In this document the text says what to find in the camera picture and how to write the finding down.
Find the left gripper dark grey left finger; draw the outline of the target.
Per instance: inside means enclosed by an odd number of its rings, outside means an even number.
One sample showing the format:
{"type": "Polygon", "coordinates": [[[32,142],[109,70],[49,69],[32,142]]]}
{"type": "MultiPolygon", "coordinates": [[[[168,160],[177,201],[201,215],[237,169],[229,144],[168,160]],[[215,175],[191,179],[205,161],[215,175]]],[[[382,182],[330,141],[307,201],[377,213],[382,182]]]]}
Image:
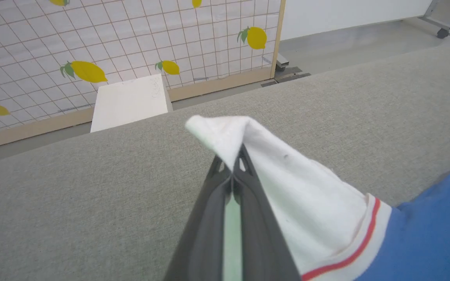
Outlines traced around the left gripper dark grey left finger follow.
{"type": "Polygon", "coordinates": [[[225,207],[232,173],[215,156],[170,261],[165,281],[221,281],[225,207]]]}

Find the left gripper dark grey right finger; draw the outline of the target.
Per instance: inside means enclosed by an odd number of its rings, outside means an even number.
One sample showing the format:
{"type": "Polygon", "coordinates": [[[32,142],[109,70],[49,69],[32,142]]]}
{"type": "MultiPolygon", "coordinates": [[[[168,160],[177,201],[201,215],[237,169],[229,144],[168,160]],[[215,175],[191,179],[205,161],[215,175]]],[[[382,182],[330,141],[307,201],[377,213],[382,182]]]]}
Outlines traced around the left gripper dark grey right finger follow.
{"type": "Polygon", "coordinates": [[[244,281],[300,281],[289,247],[259,175],[244,145],[232,170],[232,192],[240,206],[244,281]]]}

